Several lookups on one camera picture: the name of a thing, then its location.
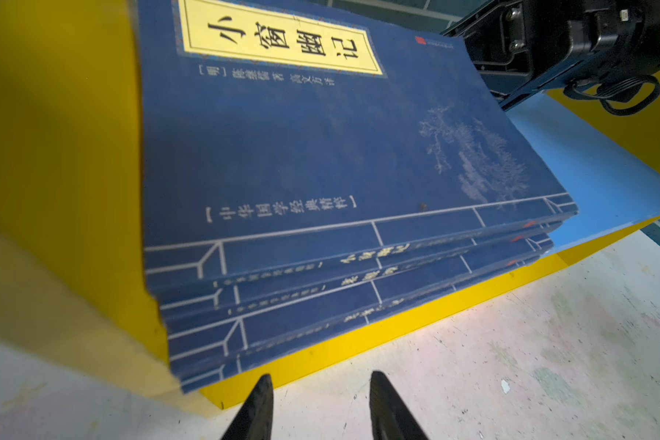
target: black cable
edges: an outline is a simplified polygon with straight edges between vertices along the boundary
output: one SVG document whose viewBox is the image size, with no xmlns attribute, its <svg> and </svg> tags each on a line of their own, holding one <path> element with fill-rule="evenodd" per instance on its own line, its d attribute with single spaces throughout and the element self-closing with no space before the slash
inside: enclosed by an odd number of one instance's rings
<svg viewBox="0 0 660 440">
<path fill-rule="evenodd" d="M 652 84 L 654 89 L 648 96 L 645 97 L 645 99 L 635 104 L 634 106 L 628 107 L 627 109 L 614 109 L 611 107 L 611 104 L 609 104 L 608 100 L 615 98 L 616 95 L 623 93 L 628 89 L 640 87 L 646 83 Z M 585 85 L 588 84 L 583 84 L 581 81 L 571 82 L 567 84 L 567 87 L 564 88 L 564 94 L 572 99 L 580 99 L 583 101 L 599 101 L 604 110 L 607 110 L 607 112 L 615 116 L 635 115 L 660 96 L 660 82 L 656 77 L 652 75 L 641 75 L 628 78 L 627 80 L 619 81 L 614 84 L 602 85 L 594 94 L 581 92 L 577 89 L 577 87 L 584 87 Z"/>
</svg>

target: stack of books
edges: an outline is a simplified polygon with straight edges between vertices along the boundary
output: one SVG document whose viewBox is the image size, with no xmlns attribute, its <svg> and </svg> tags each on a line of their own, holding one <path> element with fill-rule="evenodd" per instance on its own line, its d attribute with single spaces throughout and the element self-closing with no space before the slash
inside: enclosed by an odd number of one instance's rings
<svg viewBox="0 0 660 440">
<path fill-rule="evenodd" d="M 542 256 L 577 206 L 462 40 L 139 3 L 146 283 L 185 392 Z"/>
</svg>

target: black chinese character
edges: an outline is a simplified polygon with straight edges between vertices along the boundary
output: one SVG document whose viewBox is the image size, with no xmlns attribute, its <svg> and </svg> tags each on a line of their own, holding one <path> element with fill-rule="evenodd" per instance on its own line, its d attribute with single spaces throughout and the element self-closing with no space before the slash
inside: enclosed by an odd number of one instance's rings
<svg viewBox="0 0 660 440">
<path fill-rule="evenodd" d="M 305 54 L 315 54 L 325 56 L 325 51 L 323 51 L 323 45 L 320 42 L 320 35 L 311 34 L 309 32 L 304 32 L 298 30 L 298 40 L 297 43 L 300 43 L 300 51 Z"/>
<path fill-rule="evenodd" d="M 289 45 L 286 44 L 285 30 L 262 26 L 257 22 L 257 31 L 254 35 L 259 37 L 259 44 L 263 48 L 270 48 L 272 46 L 289 48 Z"/>
<path fill-rule="evenodd" d="M 220 20 L 218 20 L 217 22 L 221 22 L 221 21 L 232 21 L 232 17 L 230 17 L 229 15 L 225 15 L 223 18 L 220 18 Z M 243 30 L 241 30 L 241 29 L 233 29 L 232 27 L 212 25 L 211 23 L 208 23 L 208 27 L 209 27 L 210 29 L 218 29 L 218 30 L 226 31 L 226 32 L 237 32 L 237 33 L 239 33 L 240 38 L 242 38 L 242 37 L 244 37 L 245 35 L 247 35 L 247 32 L 245 32 L 245 31 L 243 31 Z M 237 44 L 237 41 L 232 40 L 232 37 L 230 37 L 229 35 L 225 34 L 224 32 L 220 32 L 220 37 L 222 37 L 222 38 L 227 38 L 228 40 L 230 40 L 230 41 L 232 41 L 233 43 Z"/>
<path fill-rule="evenodd" d="M 341 54 L 340 52 L 338 52 L 338 53 L 337 53 L 337 56 L 344 55 L 344 56 L 345 56 L 345 59 L 346 59 L 347 57 L 352 57 L 352 58 L 356 58 L 356 57 L 357 57 L 357 46 L 355 45 L 355 41 L 354 41 L 354 40 L 347 40 L 347 41 L 349 41 L 350 43 L 352 43 L 352 47 L 345 47 L 345 43 L 344 43 L 344 41 L 343 41 L 341 38 L 335 38 L 335 37 L 332 37 L 332 46 L 333 46 L 334 48 L 337 48 L 337 45 L 335 45 L 335 41 L 339 41 L 339 43 L 340 43 L 340 48 L 341 48 L 342 50 L 345 51 L 345 53 L 343 53 L 343 54 Z"/>
</svg>

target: blue book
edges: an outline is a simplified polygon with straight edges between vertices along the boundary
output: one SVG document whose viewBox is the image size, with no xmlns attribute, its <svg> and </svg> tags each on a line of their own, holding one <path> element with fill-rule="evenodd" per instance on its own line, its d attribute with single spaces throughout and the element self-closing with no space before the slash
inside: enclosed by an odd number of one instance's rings
<svg viewBox="0 0 660 440">
<path fill-rule="evenodd" d="M 462 40 L 294 0 L 139 2 L 151 292 L 563 221 Z"/>
<path fill-rule="evenodd" d="M 386 293 L 387 299 L 390 301 L 385 301 L 382 305 L 374 308 L 374 310 L 367 309 L 359 315 L 355 313 L 348 316 L 349 319 L 342 320 L 334 325 L 322 326 L 322 328 L 316 327 L 313 329 L 314 331 L 305 331 L 302 334 L 295 334 L 293 338 L 286 338 L 260 350 L 255 349 L 242 356 L 227 359 L 206 371 L 200 371 L 198 374 L 182 377 L 181 388 L 184 392 L 191 392 L 200 389 L 204 386 L 260 367 L 273 360 L 295 353 L 296 351 L 312 347 L 323 341 L 327 341 L 328 339 L 340 336 L 341 334 L 389 318 L 390 316 L 394 316 L 430 301 L 435 301 L 436 299 L 440 299 L 488 279 L 498 277 L 499 275 L 503 275 L 514 269 L 530 265 L 537 260 L 538 257 L 533 256 L 516 262 L 510 262 L 512 264 L 495 268 L 493 271 L 486 274 L 467 278 L 461 282 L 455 282 L 453 284 L 439 284 L 434 286 L 433 289 L 423 289 L 419 294 L 415 295 L 412 294 L 405 296 L 405 292 L 392 290 L 391 286 L 382 286 L 380 292 L 382 294 Z"/>
<path fill-rule="evenodd" d="M 552 247 L 547 235 L 486 246 L 398 275 L 297 298 L 261 311 L 169 332 L 169 366 L 183 384 L 237 356 L 273 348 L 336 324 L 480 277 Z"/>
<path fill-rule="evenodd" d="M 494 243 L 548 234 L 559 226 L 559 222 L 539 224 L 516 232 L 480 236 L 475 239 L 426 247 L 411 253 L 399 253 L 381 262 L 377 258 L 369 258 L 356 265 L 311 270 L 288 277 L 269 278 L 257 283 L 211 289 L 210 283 L 200 282 L 183 286 L 167 296 L 159 297 L 159 312 L 167 330 L 183 331 L 219 319 L 241 315 L 247 311 L 274 307 L 317 292 L 354 284 L 360 280 L 376 281 L 382 277 Z"/>
</svg>

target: yellow title label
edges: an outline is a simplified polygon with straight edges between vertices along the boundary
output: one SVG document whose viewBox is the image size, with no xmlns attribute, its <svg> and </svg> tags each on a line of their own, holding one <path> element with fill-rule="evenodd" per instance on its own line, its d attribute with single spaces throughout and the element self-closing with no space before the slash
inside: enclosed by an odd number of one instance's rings
<svg viewBox="0 0 660 440">
<path fill-rule="evenodd" d="M 218 0 L 179 0 L 184 50 L 383 75 L 366 31 Z"/>
</svg>

